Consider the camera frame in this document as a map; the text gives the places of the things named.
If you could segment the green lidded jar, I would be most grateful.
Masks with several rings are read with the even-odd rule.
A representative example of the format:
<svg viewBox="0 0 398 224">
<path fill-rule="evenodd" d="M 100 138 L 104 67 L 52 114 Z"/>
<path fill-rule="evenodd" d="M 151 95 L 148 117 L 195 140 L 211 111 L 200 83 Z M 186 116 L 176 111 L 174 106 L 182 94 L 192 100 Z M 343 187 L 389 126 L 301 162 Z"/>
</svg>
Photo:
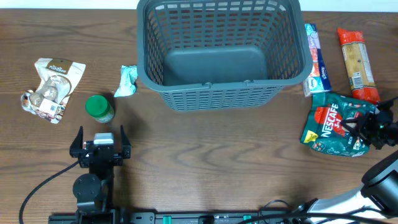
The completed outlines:
<svg viewBox="0 0 398 224">
<path fill-rule="evenodd" d="M 86 112 L 99 123 L 110 122 L 115 115 L 114 108 L 102 95 L 93 95 L 85 103 Z"/>
</svg>

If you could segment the Kleenex tissue pack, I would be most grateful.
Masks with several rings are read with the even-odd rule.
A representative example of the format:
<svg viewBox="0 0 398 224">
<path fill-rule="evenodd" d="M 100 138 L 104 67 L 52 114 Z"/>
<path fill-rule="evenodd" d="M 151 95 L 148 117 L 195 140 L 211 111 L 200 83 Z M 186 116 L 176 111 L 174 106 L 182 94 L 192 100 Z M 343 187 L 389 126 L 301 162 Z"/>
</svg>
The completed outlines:
<svg viewBox="0 0 398 224">
<path fill-rule="evenodd" d="M 313 68 L 303 82 L 303 93 L 306 97 L 314 93 L 323 93 L 332 90 L 331 83 L 322 56 L 320 38 L 315 24 L 305 24 Z"/>
</svg>

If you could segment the green Nescafe coffee bag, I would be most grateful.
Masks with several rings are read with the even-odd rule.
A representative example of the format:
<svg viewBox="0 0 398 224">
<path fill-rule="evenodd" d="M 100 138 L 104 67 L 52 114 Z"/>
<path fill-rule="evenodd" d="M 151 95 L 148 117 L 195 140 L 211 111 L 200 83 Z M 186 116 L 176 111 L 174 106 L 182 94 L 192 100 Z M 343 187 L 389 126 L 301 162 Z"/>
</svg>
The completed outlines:
<svg viewBox="0 0 398 224">
<path fill-rule="evenodd" d="M 369 146 L 361 138 L 352 135 L 341 122 L 362 118 L 376 111 L 376 106 L 367 101 L 331 92 L 315 93 L 300 142 L 323 154 L 362 156 L 368 153 Z"/>
</svg>

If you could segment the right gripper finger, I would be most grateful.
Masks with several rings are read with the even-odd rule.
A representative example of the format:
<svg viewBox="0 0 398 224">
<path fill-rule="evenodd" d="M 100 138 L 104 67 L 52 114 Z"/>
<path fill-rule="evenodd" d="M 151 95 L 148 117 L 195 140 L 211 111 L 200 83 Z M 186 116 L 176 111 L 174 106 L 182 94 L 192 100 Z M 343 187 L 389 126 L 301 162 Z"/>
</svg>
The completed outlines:
<svg viewBox="0 0 398 224">
<path fill-rule="evenodd" d="M 369 139 L 360 131 L 358 124 L 348 124 L 349 131 L 352 135 L 359 137 L 365 145 L 370 145 Z"/>
<path fill-rule="evenodd" d="M 369 126 L 371 115 L 371 113 L 366 113 L 365 115 L 361 115 L 356 118 L 344 119 L 341 121 L 341 125 L 344 128 L 365 128 Z"/>
</svg>

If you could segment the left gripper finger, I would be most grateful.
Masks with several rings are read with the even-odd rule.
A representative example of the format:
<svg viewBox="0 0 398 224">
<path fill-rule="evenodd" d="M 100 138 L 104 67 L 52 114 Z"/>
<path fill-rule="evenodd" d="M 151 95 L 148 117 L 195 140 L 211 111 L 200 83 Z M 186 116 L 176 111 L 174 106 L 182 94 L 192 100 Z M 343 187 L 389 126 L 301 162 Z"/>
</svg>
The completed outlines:
<svg viewBox="0 0 398 224">
<path fill-rule="evenodd" d="M 121 125 L 120 127 L 121 132 L 121 156 L 123 159 L 130 159 L 131 158 L 131 143 L 124 132 L 124 127 Z"/>
<path fill-rule="evenodd" d="M 83 126 L 80 126 L 78 134 L 70 146 L 70 155 L 72 158 L 80 158 L 83 153 Z"/>
</svg>

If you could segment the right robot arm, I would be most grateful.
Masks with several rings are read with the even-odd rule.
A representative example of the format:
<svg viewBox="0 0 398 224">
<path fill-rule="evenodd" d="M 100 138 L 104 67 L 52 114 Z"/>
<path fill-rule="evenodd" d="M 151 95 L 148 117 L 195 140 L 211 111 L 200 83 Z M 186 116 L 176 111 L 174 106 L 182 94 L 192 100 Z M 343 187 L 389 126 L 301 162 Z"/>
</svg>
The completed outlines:
<svg viewBox="0 0 398 224">
<path fill-rule="evenodd" d="M 391 110 L 395 100 L 376 104 L 334 93 L 313 96 L 300 142 L 323 154 L 356 157 L 371 147 L 397 145 L 397 121 Z M 361 185 L 329 199 L 315 199 L 304 206 L 309 223 L 350 223 L 344 215 L 361 218 L 397 216 L 397 153 L 371 167 Z"/>
</svg>

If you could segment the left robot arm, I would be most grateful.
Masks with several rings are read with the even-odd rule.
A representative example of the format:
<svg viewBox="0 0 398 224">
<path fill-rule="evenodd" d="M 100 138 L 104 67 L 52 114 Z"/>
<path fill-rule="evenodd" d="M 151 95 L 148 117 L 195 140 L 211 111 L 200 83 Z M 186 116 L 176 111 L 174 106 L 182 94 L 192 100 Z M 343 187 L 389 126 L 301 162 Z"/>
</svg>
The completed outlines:
<svg viewBox="0 0 398 224">
<path fill-rule="evenodd" d="M 80 128 L 73 140 L 71 157 L 78 159 L 81 168 L 89 169 L 73 184 L 73 194 L 80 212 L 104 213 L 111 208 L 114 167 L 122 166 L 123 160 L 131 157 L 131 143 L 123 127 L 120 127 L 120 132 L 121 152 L 115 151 L 112 133 L 97 133 L 94 140 L 84 142 L 83 128 Z"/>
</svg>

